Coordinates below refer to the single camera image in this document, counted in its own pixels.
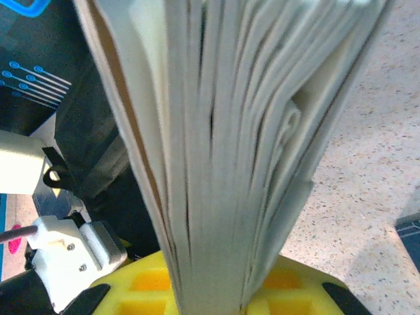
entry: blue line graphic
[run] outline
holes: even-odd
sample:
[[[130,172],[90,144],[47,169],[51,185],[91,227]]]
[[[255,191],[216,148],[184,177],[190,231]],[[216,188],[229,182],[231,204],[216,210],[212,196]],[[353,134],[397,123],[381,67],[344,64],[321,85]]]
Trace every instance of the blue line graphic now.
[[[397,229],[401,239],[420,234],[420,221],[411,222],[410,226]]]
[[[42,81],[40,81],[40,80],[37,80],[37,78],[36,78],[34,75],[32,75],[32,74],[28,74],[28,75],[26,76],[26,79],[27,79],[29,82],[36,82],[36,83],[42,84],[43,86],[45,86],[45,87],[49,87],[50,89],[56,90],[57,92],[60,92],[60,93],[62,93],[62,94],[64,94],[64,95],[66,95],[66,94],[67,94],[67,92],[66,92],[66,91],[60,90],[58,87],[53,87],[51,84],[48,84],[48,83],[42,82]]]
[[[58,104],[57,104],[57,103],[52,102],[52,101],[50,101],[50,100],[46,100],[46,99],[45,99],[45,98],[43,98],[43,97],[40,97],[40,96],[37,96],[37,95],[35,95],[35,94],[29,93],[29,92],[27,92],[27,91],[24,91],[24,90],[18,89],[18,88],[16,88],[16,87],[13,87],[12,85],[7,85],[7,84],[6,84],[4,81],[2,81],[2,80],[0,80],[0,87],[8,87],[8,88],[13,89],[13,90],[15,90],[15,91],[18,91],[18,92],[21,92],[21,93],[27,94],[27,95],[32,96],[32,97],[34,97],[34,98],[38,98],[39,100],[42,100],[42,101],[44,101],[44,102],[47,102],[47,103],[53,104],[53,105],[55,105],[55,106],[58,106]]]
[[[21,67],[20,65],[19,65],[19,63],[17,63],[16,61],[10,61],[9,62],[9,66],[12,68],[12,69],[19,69],[19,70],[23,70],[23,71],[25,71],[25,72],[28,72],[29,74],[32,74],[32,75],[34,75],[34,76],[36,76],[36,77],[39,77],[39,78],[41,78],[42,80],[45,80],[45,81],[47,81],[47,82],[49,82],[49,83],[52,83],[52,84],[55,84],[55,85],[58,85],[59,87],[62,87],[63,89],[66,89],[66,90],[68,90],[69,88],[67,87],[67,86],[65,86],[65,85],[63,85],[63,84],[61,84],[61,83],[59,83],[59,82],[56,82],[56,81],[54,81],[54,80],[52,80],[52,79],[49,79],[48,77],[45,77],[44,75],[41,75],[41,74],[39,74],[39,73],[37,73],[37,72],[33,72],[33,71],[31,71],[31,70],[29,70],[29,69],[26,69],[26,68],[24,68],[24,67]],[[68,82],[68,81],[66,81],[66,80],[63,80],[63,79],[60,79],[61,81],[64,81],[65,83],[67,83],[68,85],[72,85],[70,82]]]
[[[57,107],[54,107],[54,106],[51,106],[51,105],[48,105],[48,104],[42,103],[42,102],[40,102],[40,101],[38,101],[38,100],[34,100],[34,99],[30,98],[30,97],[26,97],[26,96],[24,96],[24,95],[22,95],[22,94],[20,94],[19,92],[16,92],[16,91],[13,91],[13,92],[12,92],[12,95],[13,95],[13,96],[15,96],[15,97],[25,98],[26,100],[30,100],[31,102],[38,103],[38,104],[40,104],[40,105],[42,105],[42,106],[45,106],[45,107],[51,108],[52,110],[56,110],[56,109],[57,109]]]
[[[28,91],[31,91],[31,92],[37,93],[37,94],[39,94],[39,95],[45,96],[45,97],[47,97],[47,98],[50,98],[50,99],[52,99],[52,100],[56,100],[56,101],[60,102],[60,100],[59,100],[59,99],[57,99],[57,98],[55,98],[55,97],[52,97],[51,95],[48,95],[48,94],[45,94],[45,93],[39,92],[39,91],[37,91],[37,90],[35,90],[35,89],[31,89],[30,87],[28,87],[28,85],[27,85],[26,83],[19,83],[19,87],[20,87],[22,90],[28,90]]]
[[[56,75],[53,75],[52,73],[46,72],[44,70],[44,68],[42,68],[41,66],[35,66],[33,67],[33,69],[35,70],[35,72],[39,73],[39,74],[46,74],[49,75],[50,77],[53,77],[67,85],[72,85],[69,81],[66,81],[65,79],[62,79],[61,77],[57,77]]]
[[[13,0],[0,0],[0,3],[8,7],[10,10],[13,10],[20,15],[26,16],[28,18],[36,18],[41,15],[42,12],[48,7],[51,0],[33,0],[33,3],[25,7],[20,3],[17,3]]]
[[[26,83],[26,84],[28,84],[28,85],[31,85],[31,86],[33,86],[33,87],[36,87],[37,89],[40,89],[40,90],[42,90],[42,91],[45,91],[45,92],[51,93],[52,95],[55,95],[55,96],[57,96],[57,97],[64,98],[64,96],[62,96],[61,94],[58,94],[58,93],[52,92],[52,91],[50,91],[50,90],[48,90],[48,89],[46,89],[46,88],[44,88],[44,87],[41,87],[41,86],[39,86],[39,85],[37,85],[37,84],[35,84],[35,83],[32,83],[32,82],[29,82],[29,81],[26,81],[26,80],[20,79],[19,77],[16,77],[15,75],[13,75],[13,74],[12,74],[11,72],[9,72],[9,71],[3,71],[3,72],[1,72],[1,75],[2,75],[3,77],[9,77],[9,78],[12,78],[12,79],[18,80],[18,81],[20,81],[20,82]]]

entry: black cable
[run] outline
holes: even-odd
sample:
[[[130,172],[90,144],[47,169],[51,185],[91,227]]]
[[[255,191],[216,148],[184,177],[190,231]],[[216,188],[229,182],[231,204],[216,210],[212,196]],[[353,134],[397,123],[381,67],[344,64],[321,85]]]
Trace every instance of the black cable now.
[[[17,228],[16,230],[0,233],[0,244],[15,240],[16,238],[23,238],[24,236],[33,235],[37,231],[37,226],[25,226],[24,228]]]

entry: black strap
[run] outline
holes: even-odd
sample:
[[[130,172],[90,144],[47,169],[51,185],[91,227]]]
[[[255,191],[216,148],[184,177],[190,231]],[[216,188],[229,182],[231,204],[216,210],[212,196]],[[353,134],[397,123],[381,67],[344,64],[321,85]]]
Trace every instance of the black strap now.
[[[60,188],[74,192],[75,185],[73,178],[68,170],[66,162],[60,154],[58,154],[53,147],[43,148],[42,150],[52,163],[52,167],[50,167],[43,176],[44,184],[51,188]],[[55,172],[58,175],[58,180],[53,180],[51,178],[52,172]]]

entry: blue handle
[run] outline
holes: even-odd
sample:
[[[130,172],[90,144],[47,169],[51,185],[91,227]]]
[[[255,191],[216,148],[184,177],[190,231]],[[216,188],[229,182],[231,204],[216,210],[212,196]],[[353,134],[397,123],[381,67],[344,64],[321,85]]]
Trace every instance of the blue handle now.
[[[28,18],[36,18],[39,16],[44,12],[50,2],[51,0],[33,0],[33,3],[30,6],[25,7],[14,0],[0,0],[1,4]]]

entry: black bag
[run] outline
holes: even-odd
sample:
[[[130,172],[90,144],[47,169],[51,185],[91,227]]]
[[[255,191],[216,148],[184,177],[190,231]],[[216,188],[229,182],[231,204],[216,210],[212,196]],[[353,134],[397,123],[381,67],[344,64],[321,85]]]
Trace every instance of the black bag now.
[[[158,251],[152,222],[90,55],[57,109],[55,139],[69,175],[62,188],[83,200],[92,220],[108,221],[120,238],[133,245],[136,255]]]
[[[71,1],[36,2],[48,5],[33,17],[0,4],[0,129],[21,135],[55,113],[89,53]]]

